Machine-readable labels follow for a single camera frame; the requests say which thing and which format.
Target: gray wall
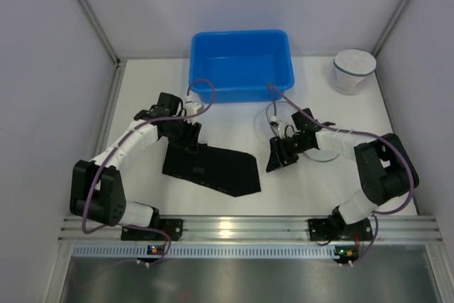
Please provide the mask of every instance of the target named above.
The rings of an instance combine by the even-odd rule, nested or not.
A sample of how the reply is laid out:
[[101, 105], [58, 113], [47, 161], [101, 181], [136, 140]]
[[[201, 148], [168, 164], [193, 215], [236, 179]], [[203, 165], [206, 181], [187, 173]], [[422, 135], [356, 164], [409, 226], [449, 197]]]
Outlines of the gray wall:
[[281, 28], [294, 55], [372, 50], [399, 0], [90, 0], [121, 56], [188, 55], [199, 31]]
[[37, 302], [112, 65], [75, 0], [0, 0], [0, 302]]
[[454, 0], [413, 0], [379, 56], [392, 121], [454, 261]]

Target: blue tray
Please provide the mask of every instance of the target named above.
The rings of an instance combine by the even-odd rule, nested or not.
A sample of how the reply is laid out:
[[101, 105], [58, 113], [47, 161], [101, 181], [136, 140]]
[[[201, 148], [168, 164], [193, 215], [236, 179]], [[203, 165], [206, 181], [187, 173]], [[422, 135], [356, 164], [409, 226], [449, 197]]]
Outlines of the blue tray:
[[[189, 83], [198, 78], [213, 83], [216, 103], [271, 101], [267, 82], [281, 91], [294, 84], [287, 34], [279, 30], [197, 33], [192, 38]], [[196, 83], [192, 90], [203, 102], [210, 101], [209, 85]]]

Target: gray floor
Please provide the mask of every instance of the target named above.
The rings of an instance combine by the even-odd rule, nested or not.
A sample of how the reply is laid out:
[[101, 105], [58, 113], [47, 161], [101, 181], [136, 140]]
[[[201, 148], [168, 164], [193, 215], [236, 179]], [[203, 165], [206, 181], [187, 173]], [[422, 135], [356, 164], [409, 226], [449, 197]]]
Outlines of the gray floor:
[[[92, 280], [118, 260], [75, 258], [74, 279]], [[188, 260], [122, 264], [83, 290], [65, 284], [62, 301], [78, 302], [440, 302], [422, 247], [376, 246], [355, 268], [331, 260]]]

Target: container lid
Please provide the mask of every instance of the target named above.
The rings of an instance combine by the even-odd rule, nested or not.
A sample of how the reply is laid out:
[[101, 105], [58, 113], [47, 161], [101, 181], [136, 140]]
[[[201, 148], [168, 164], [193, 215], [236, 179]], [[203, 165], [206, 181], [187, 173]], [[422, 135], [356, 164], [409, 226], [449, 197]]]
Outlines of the container lid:
[[375, 71], [377, 61], [367, 51], [349, 49], [334, 57], [334, 66], [349, 75], [366, 76]]

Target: white bucket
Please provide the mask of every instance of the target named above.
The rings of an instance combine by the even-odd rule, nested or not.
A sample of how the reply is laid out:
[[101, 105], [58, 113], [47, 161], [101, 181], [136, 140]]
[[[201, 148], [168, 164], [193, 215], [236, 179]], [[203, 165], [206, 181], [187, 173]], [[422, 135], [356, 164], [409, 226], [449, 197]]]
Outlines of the white bucket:
[[353, 95], [360, 92], [362, 82], [374, 73], [377, 61], [366, 51], [349, 49], [339, 52], [333, 65], [331, 85], [342, 94]]

